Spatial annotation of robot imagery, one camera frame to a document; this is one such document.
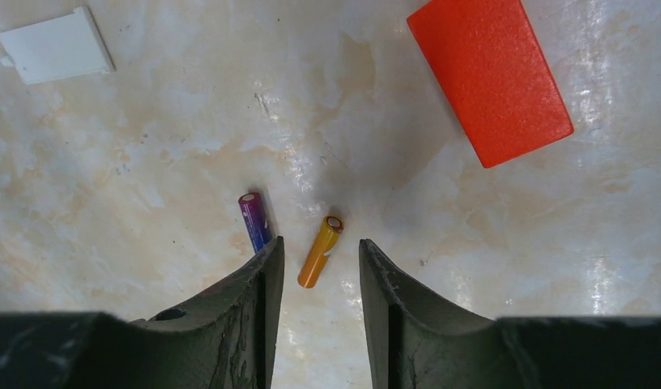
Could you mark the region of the orange battery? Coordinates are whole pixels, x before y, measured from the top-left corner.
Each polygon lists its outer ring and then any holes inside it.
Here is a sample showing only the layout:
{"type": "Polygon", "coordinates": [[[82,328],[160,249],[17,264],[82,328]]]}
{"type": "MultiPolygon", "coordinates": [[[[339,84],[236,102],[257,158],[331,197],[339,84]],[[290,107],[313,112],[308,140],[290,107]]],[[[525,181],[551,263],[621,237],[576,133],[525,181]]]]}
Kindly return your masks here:
{"type": "Polygon", "coordinates": [[[309,253],[297,276],[297,283],[305,288],[313,288],[326,266],[332,250],[343,232],[343,222],[336,216],[326,216],[320,225],[309,253]]]}

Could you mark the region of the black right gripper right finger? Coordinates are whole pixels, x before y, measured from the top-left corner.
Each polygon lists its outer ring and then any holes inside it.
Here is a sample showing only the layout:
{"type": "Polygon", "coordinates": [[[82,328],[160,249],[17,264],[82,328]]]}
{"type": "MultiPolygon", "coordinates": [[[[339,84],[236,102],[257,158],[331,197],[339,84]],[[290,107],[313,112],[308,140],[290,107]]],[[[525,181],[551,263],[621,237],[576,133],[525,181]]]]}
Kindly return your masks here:
{"type": "Polygon", "coordinates": [[[359,268],[376,388],[661,388],[661,316],[485,318],[369,239],[359,268]]]}

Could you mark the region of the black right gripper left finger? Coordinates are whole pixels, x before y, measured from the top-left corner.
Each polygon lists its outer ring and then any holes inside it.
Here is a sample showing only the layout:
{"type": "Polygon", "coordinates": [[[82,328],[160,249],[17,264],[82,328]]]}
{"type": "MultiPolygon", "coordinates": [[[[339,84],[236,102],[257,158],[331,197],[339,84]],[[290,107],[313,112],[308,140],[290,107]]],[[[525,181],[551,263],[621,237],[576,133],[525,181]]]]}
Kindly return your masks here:
{"type": "Polygon", "coordinates": [[[268,388],[284,240],[149,319],[0,313],[0,388],[268,388]]]}

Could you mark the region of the purple blue battery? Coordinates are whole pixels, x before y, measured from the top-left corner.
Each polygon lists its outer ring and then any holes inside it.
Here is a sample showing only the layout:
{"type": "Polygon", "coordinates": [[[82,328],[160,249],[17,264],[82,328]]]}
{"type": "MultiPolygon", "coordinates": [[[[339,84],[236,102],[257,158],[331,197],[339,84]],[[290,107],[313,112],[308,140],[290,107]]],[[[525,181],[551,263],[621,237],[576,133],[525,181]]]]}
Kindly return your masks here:
{"type": "Polygon", "coordinates": [[[258,192],[249,192],[238,199],[238,205],[254,253],[258,253],[272,239],[262,196],[258,192]]]}

